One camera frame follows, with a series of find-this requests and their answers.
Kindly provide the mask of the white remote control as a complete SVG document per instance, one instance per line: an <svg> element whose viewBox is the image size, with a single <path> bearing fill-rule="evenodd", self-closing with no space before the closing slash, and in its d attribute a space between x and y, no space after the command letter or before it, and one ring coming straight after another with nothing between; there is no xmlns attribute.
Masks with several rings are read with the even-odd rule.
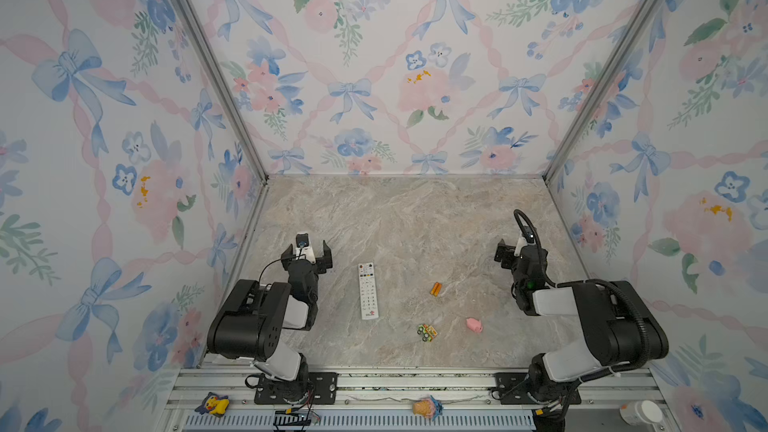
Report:
<svg viewBox="0 0 768 432"><path fill-rule="evenodd" d="M363 320L379 318L375 269L372 262L358 265L360 310Z"/></svg>

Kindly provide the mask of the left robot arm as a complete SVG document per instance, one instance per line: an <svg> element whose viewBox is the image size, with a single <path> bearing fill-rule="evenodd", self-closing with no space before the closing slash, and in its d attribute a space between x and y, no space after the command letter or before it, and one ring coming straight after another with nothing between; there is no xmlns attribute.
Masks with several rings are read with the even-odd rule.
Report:
<svg viewBox="0 0 768 432"><path fill-rule="evenodd" d="M279 384L309 380L306 358L281 340L282 331L309 331L319 311L319 278L333 268L332 250L317 256L306 233L296 236L277 260L285 282L240 279L213 319L206 346L227 359L247 358L264 377Z"/></svg>

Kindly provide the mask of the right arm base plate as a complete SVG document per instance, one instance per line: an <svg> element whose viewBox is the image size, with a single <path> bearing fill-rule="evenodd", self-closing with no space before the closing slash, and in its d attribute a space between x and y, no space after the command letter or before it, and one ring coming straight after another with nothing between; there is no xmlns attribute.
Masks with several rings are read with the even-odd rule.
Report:
<svg viewBox="0 0 768 432"><path fill-rule="evenodd" d="M502 405L557 405L569 391L570 382L531 378L528 373L499 372L490 395Z"/></svg>

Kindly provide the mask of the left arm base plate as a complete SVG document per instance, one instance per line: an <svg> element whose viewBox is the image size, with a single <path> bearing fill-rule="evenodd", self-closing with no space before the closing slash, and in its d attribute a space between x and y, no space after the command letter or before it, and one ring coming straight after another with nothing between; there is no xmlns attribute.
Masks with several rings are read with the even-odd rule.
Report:
<svg viewBox="0 0 768 432"><path fill-rule="evenodd" d="M339 375L335 372L300 372L294 381L269 379L265 374L246 378L256 405L334 405Z"/></svg>

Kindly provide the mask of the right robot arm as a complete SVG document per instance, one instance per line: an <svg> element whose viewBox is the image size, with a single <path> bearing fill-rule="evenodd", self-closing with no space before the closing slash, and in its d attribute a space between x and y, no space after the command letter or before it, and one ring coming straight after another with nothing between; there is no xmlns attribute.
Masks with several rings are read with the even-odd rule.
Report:
<svg viewBox="0 0 768 432"><path fill-rule="evenodd" d="M517 384L503 386L498 376L498 401L530 399L563 407L584 383L634 371L668 355L665 331L629 282L554 281L535 225L520 209L513 217L519 240L514 246L500 241L494 256L512 274L512 298L529 317L577 318L581 336L559 350L535 355Z"/></svg>

